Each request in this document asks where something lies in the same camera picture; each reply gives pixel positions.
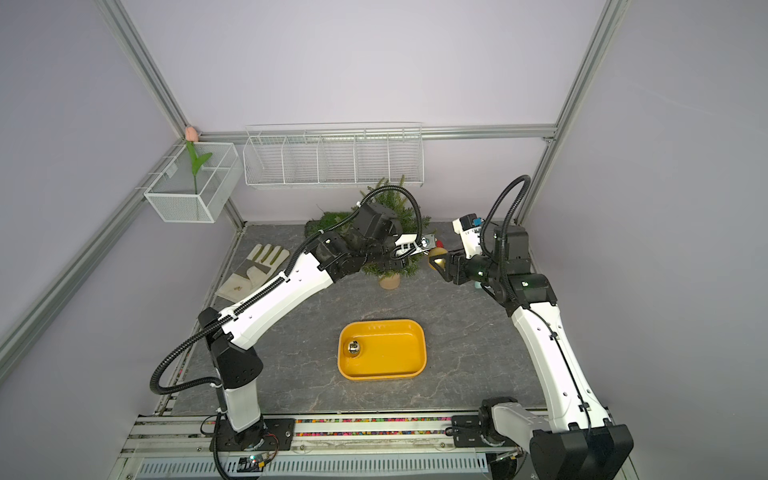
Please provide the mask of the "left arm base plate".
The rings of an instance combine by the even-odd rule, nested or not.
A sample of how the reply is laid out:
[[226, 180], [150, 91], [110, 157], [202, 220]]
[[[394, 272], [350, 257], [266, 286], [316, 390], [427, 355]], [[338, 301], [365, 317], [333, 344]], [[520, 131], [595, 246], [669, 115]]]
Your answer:
[[213, 438], [219, 452], [275, 451], [291, 448], [296, 419], [264, 418], [242, 432], [235, 432], [223, 419], [214, 427]]

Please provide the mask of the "small green christmas tree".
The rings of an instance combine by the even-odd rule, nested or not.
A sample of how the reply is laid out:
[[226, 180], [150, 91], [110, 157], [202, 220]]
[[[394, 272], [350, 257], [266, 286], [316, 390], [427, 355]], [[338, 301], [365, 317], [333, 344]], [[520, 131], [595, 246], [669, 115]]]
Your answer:
[[402, 234], [429, 234], [431, 218], [423, 213], [404, 179], [391, 182], [382, 178], [361, 195], [359, 204], [350, 210], [355, 215], [349, 217], [349, 230], [344, 235], [320, 231], [308, 238], [307, 251], [334, 280], [358, 272], [381, 280], [414, 274], [425, 252], [411, 255], [403, 267], [375, 267], [371, 264], [371, 249], [377, 243], [395, 245]]

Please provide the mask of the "yellow plastic tray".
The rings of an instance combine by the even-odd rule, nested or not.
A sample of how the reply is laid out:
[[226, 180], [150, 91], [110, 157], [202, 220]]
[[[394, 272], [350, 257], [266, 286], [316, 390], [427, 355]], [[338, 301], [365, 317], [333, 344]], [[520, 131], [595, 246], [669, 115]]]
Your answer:
[[[361, 352], [345, 355], [357, 340]], [[345, 326], [339, 336], [337, 367], [351, 381], [408, 379], [420, 375], [428, 362], [422, 326], [410, 319], [369, 320]]]

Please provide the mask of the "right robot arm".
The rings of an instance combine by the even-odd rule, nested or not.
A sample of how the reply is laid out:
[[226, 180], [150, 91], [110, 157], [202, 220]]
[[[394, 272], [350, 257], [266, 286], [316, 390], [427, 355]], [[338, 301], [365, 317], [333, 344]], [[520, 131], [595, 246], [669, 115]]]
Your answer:
[[634, 447], [629, 428], [613, 421], [583, 374], [552, 284], [533, 270], [526, 230], [497, 226], [488, 247], [486, 227], [475, 215], [454, 220], [461, 248], [429, 263], [447, 282], [479, 283], [503, 307], [532, 359], [548, 416], [512, 398], [488, 399], [479, 409], [482, 439], [518, 445], [541, 479], [615, 478]]

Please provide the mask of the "gold ornament ball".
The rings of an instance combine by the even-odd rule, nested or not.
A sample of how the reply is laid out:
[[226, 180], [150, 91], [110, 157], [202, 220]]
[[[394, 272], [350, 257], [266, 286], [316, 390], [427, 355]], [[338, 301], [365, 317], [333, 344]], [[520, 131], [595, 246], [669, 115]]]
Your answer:
[[444, 270], [446, 267], [446, 255], [448, 250], [443, 247], [435, 247], [428, 253], [428, 263], [433, 270]]

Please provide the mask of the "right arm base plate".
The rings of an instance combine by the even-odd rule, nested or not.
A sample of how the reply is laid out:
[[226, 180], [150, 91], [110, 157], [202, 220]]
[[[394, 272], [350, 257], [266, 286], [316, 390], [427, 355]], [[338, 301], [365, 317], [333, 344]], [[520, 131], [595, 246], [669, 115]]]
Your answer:
[[527, 449], [533, 431], [541, 426], [537, 416], [502, 409], [483, 417], [479, 413], [454, 415], [446, 434], [456, 447], [511, 447]]

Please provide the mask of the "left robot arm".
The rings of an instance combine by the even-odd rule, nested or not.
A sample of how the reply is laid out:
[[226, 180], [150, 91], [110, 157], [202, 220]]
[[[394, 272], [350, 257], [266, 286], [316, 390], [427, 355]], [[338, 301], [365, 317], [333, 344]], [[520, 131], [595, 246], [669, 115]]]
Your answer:
[[221, 310], [204, 311], [200, 319], [211, 326], [206, 345], [218, 378], [219, 410], [230, 430], [261, 437], [263, 414], [257, 378], [263, 370], [255, 345], [281, 318], [316, 293], [366, 265], [381, 269], [402, 267], [415, 255], [436, 246], [433, 234], [405, 233], [390, 209], [365, 204], [346, 224], [318, 232], [296, 249], [286, 268], [243, 300]]

